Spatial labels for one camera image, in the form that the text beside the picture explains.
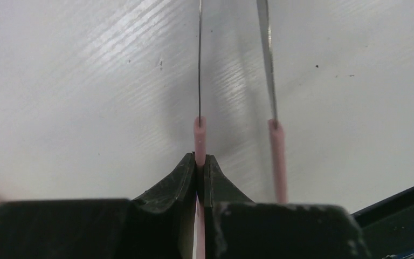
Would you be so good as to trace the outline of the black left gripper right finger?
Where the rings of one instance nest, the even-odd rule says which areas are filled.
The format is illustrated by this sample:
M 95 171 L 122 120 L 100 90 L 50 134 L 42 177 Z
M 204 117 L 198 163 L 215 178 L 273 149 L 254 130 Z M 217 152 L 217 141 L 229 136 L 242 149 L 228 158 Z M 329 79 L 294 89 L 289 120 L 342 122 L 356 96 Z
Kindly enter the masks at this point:
M 206 258 L 371 258 L 342 207 L 257 203 L 207 155 L 203 173 Z

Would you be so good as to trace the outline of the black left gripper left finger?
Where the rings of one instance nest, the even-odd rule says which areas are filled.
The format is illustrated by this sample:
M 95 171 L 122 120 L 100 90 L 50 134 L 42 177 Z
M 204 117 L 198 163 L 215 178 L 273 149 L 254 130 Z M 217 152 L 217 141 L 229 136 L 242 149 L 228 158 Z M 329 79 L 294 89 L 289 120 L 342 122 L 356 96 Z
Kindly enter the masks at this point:
M 0 258 L 192 258 L 195 161 L 129 199 L 0 204 Z

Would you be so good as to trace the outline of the pink silicone tongs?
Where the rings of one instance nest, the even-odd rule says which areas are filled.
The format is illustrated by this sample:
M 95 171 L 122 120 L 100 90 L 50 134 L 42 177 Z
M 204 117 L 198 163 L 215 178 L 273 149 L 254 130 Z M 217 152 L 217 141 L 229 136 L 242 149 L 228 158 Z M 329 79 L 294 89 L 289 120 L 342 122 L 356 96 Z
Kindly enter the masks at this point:
M 197 241 L 196 257 L 206 258 L 205 248 L 205 214 L 203 206 L 204 190 L 204 165 L 206 161 L 206 120 L 201 116 L 201 48 L 202 48 L 202 6 L 203 2 L 199 1 L 198 5 L 198 117 L 194 122 L 194 144 L 195 144 L 195 163 L 198 180 L 196 216 L 197 224 Z M 272 119 L 268 120 L 268 130 L 271 144 L 272 166 L 274 193 L 278 203 L 288 202 L 287 197 L 287 179 L 285 163 L 285 145 L 284 131 L 278 119 L 277 98 L 274 80 L 274 64 L 272 50 L 272 36 L 270 25 L 270 14 L 268 1 L 257 1 L 258 20 L 260 28 L 260 38 L 264 58 L 264 69 L 267 82 L 267 89 L 270 97 L 270 107 Z

